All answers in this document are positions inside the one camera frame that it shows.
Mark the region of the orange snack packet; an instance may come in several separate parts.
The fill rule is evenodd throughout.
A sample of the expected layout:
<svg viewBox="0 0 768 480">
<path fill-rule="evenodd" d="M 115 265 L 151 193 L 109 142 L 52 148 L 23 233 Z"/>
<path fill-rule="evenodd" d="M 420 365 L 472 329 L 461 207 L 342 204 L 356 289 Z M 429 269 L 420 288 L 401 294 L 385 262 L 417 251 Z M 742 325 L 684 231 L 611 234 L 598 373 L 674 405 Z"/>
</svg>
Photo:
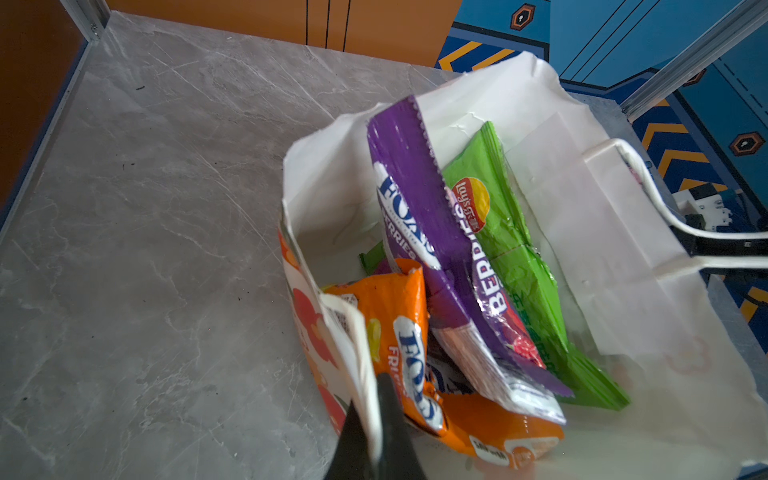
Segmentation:
<svg viewBox="0 0 768 480">
<path fill-rule="evenodd" d="M 427 355 L 429 314 L 422 266 L 400 259 L 399 272 L 326 288 L 363 325 L 372 367 L 394 382 L 406 418 L 452 450 L 519 469 L 563 440 L 552 422 L 509 412 L 478 393 L 452 393 L 437 384 Z"/>
</svg>

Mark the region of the white paper bag with flowers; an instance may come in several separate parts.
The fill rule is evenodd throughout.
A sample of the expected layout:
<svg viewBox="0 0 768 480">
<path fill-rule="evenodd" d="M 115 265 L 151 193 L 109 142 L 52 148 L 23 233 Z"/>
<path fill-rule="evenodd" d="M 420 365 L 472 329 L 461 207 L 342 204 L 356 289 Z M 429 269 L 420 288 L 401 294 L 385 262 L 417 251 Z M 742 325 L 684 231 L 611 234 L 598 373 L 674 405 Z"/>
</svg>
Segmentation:
<svg viewBox="0 0 768 480">
<path fill-rule="evenodd" d="M 685 252 L 617 145 L 545 61 L 524 53 L 417 99 L 446 165 L 483 121 L 553 268 L 568 331 L 627 388 L 618 413 L 569 406 L 564 442 L 520 479 L 733 479 L 767 459 L 767 364 L 724 285 Z"/>
</svg>

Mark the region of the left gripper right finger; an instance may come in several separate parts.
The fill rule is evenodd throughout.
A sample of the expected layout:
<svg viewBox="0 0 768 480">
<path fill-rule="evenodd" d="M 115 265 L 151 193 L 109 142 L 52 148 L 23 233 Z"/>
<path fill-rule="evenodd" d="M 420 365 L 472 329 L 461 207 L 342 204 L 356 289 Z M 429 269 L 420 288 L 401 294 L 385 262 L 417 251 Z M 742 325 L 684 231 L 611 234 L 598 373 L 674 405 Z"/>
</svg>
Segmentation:
<svg viewBox="0 0 768 480">
<path fill-rule="evenodd" d="M 413 447 L 401 402 L 392 377 L 377 375 L 377 393 L 382 422 L 382 454 L 374 469 L 375 479 L 426 480 Z"/>
</svg>

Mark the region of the purple small snack packet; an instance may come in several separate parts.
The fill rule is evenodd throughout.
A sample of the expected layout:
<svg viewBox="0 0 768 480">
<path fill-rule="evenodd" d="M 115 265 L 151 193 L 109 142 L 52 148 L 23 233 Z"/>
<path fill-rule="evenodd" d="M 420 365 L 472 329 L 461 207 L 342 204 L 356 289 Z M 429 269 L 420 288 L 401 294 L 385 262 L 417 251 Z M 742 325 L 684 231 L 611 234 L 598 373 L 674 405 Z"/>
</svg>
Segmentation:
<svg viewBox="0 0 768 480">
<path fill-rule="evenodd" d="M 438 168 L 415 97 L 367 125 L 390 261 L 423 268 L 430 331 L 474 392 L 558 425 L 570 389 L 550 373 Z"/>
</svg>

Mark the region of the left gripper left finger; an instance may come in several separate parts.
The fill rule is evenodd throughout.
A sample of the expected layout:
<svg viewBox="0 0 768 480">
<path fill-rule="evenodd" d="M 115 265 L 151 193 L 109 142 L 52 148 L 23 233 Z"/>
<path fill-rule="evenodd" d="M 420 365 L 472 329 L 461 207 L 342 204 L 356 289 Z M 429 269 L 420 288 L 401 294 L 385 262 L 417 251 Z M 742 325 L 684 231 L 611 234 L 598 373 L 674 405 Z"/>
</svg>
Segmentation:
<svg viewBox="0 0 768 480">
<path fill-rule="evenodd" d="M 350 406 L 325 480 L 371 478 L 367 437 L 354 404 Z"/>
</svg>

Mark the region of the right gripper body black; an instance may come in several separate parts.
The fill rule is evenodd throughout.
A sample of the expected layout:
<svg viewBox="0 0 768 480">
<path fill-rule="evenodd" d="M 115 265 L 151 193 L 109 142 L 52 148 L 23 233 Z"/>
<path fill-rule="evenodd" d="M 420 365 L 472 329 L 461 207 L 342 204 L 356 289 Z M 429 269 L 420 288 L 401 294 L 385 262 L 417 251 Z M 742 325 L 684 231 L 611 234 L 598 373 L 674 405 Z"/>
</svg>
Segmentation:
<svg viewBox="0 0 768 480">
<path fill-rule="evenodd" d="M 722 240 L 695 237 L 683 233 L 683 247 L 693 256 L 767 256 L 767 240 Z M 706 283 L 713 275 L 724 275 L 725 279 L 731 279 L 737 283 L 751 284 L 758 280 L 767 280 L 766 269 L 725 269 L 705 268 L 701 276 Z"/>
</svg>

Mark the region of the large green Lays chip bag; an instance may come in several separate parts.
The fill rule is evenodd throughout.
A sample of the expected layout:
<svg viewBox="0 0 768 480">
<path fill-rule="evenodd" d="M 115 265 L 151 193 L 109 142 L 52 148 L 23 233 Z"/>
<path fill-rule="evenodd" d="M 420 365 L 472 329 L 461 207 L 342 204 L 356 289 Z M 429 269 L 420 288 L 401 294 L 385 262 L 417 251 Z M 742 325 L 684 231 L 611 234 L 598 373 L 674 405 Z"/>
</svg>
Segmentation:
<svg viewBox="0 0 768 480">
<path fill-rule="evenodd" d="M 492 123 L 484 124 L 464 150 L 439 169 L 472 232 L 514 304 L 546 369 L 569 389 L 558 403 L 609 410 L 626 407 L 629 396 L 567 337 L 557 283 L 535 251 L 522 209 L 508 184 L 502 144 Z M 372 251 L 381 270 L 393 268 L 385 237 Z"/>
</svg>

